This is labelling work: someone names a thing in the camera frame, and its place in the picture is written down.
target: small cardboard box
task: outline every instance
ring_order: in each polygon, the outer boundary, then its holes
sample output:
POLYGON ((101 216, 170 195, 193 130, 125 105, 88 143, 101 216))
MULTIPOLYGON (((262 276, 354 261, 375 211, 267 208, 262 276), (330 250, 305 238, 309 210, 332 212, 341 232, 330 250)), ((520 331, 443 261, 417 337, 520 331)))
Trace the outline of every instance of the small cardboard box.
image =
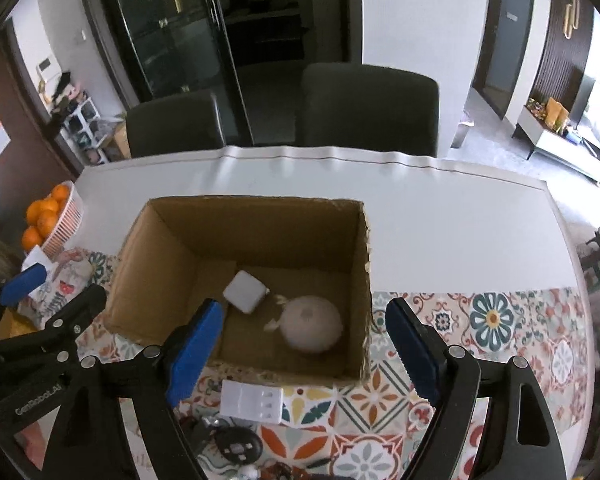
POLYGON ((370 377, 372 315, 367 225, 352 200, 254 196, 150 200, 120 253, 106 325, 142 345, 161 344, 205 298, 225 310, 221 340, 208 366, 259 384, 360 384, 370 377), (222 292, 238 270, 270 294, 246 315, 222 292), (308 355, 265 332, 282 308, 274 296, 327 298, 344 333, 328 352, 308 355))

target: white plastic basket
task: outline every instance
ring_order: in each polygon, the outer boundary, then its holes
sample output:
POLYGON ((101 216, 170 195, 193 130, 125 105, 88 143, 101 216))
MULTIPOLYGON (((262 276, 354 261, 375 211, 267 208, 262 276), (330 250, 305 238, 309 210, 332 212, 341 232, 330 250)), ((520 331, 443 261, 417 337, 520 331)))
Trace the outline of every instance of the white plastic basket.
POLYGON ((60 213, 56 227, 54 227, 54 230, 51 231, 51 234, 41 247, 46 256, 52 260, 61 253, 64 245, 77 233, 82 223, 82 217, 84 216, 82 199, 78 195, 74 183, 67 180, 63 184, 71 190, 69 198, 66 200, 66 205, 60 213))

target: basket of oranges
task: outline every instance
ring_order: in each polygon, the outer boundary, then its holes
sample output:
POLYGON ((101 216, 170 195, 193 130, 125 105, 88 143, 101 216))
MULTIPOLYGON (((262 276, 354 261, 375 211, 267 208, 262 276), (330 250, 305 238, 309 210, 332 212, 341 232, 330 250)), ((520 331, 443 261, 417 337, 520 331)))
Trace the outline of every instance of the basket of oranges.
POLYGON ((27 253, 39 245, 53 259, 75 235, 82 222, 82 200, 71 181, 55 186, 49 196, 33 201, 27 208, 29 227, 22 235, 27 253))

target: floral pattern tile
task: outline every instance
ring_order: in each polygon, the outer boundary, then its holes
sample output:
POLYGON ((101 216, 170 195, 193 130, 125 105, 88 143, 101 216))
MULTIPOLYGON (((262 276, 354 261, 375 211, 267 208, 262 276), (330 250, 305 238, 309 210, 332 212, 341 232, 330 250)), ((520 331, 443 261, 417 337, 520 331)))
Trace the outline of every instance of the floral pattern tile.
MULTIPOLYGON (((37 301, 20 310, 42 327, 46 319, 90 283, 108 290, 117 259, 75 249, 62 253, 37 301)), ((448 344, 461 344, 474 356, 506 362, 523 355, 544 393, 558 433, 584 416, 587 353, 584 308, 570 288, 474 294, 375 292, 372 295, 370 381, 353 388, 309 385, 284 388, 283 420, 278 426, 251 423, 262 438, 259 466, 284 462, 298 471, 329 458, 319 472, 359 480, 394 480, 413 459, 434 409, 411 383, 384 325, 386 304, 404 298, 418 318, 438 331, 448 344)), ((96 354, 103 362, 130 359, 141 348, 109 333, 100 314, 78 338, 80 357, 96 354)), ((204 368, 189 399, 176 415, 218 415, 224 370, 204 368)), ((239 370, 232 378, 240 380, 239 370)), ((479 399, 465 448, 454 473, 468 478, 482 436, 488 402, 479 399)), ((121 403, 134 461, 151 474, 138 422, 130 401, 121 403)), ((229 420, 230 424, 250 424, 229 420)), ((211 443, 198 457, 210 478, 234 477, 229 464, 211 443)))

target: orange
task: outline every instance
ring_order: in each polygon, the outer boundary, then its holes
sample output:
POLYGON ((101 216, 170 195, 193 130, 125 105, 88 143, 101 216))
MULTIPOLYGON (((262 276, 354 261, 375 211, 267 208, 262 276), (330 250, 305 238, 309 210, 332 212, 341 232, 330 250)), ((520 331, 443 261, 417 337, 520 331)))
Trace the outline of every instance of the orange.
POLYGON ((58 213, 49 209, 45 209, 40 213, 40 216, 38 217, 38 231, 40 232, 43 238, 47 238, 51 234, 51 231, 54 230, 54 227, 56 227, 57 223, 58 213))
POLYGON ((33 226, 27 227, 22 234, 22 248, 27 251, 27 253, 36 245, 42 245, 43 241, 42 236, 40 236, 38 230, 33 226))
POLYGON ((42 213, 45 210, 52 211, 57 213, 60 209, 60 204, 56 202, 53 198, 45 198, 40 201, 40 212, 42 213))
POLYGON ((65 184, 58 184, 51 190, 51 198, 56 202, 61 203, 69 198, 69 187, 65 184))
POLYGON ((34 200, 27 207, 27 224, 36 225, 38 223, 38 216, 40 216, 40 203, 42 200, 34 200))

